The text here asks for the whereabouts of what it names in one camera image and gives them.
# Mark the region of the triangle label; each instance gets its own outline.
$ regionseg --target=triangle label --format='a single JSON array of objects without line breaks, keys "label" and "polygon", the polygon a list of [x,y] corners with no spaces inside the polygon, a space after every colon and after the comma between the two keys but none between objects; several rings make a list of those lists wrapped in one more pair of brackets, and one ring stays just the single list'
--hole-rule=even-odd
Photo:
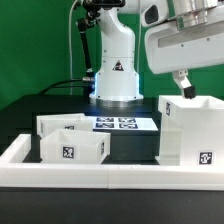
[{"label": "triangle label", "polygon": [[113,68],[113,71],[124,71],[123,66],[120,61],[117,61],[116,65]]}]

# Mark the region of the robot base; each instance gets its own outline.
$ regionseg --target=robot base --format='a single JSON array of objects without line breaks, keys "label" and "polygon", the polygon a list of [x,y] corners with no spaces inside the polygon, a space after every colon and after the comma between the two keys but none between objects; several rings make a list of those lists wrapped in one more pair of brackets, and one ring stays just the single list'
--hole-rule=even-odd
[{"label": "robot base", "polygon": [[109,100],[99,99],[90,95],[90,104],[95,104],[103,107],[131,107],[143,104],[143,96],[139,96],[134,100]]}]

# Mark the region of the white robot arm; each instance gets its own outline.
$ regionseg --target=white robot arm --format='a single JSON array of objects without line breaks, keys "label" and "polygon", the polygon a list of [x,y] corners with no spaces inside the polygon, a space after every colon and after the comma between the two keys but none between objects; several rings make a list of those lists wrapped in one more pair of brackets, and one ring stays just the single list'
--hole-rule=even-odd
[{"label": "white robot arm", "polygon": [[[165,22],[157,23],[145,36],[148,64],[154,74],[173,72],[182,95],[194,98],[194,87],[186,77],[188,69],[224,63],[223,1],[167,0],[167,3],[169,14]],[[155,25],[147,23],[145,17],[142,24]]]},{"label": "white robot arm", "polygon": [[118,13],[139,13],[140,8],[144,12],[150,3],[151,0],[83,1],[88,17],[91,19],[94,15],[93,19],[100,26],[102,42],[101,68],[95,74],[91,103],[110,107],[142,103],[139,75],[134,69],[135,35],[119,21]]}]

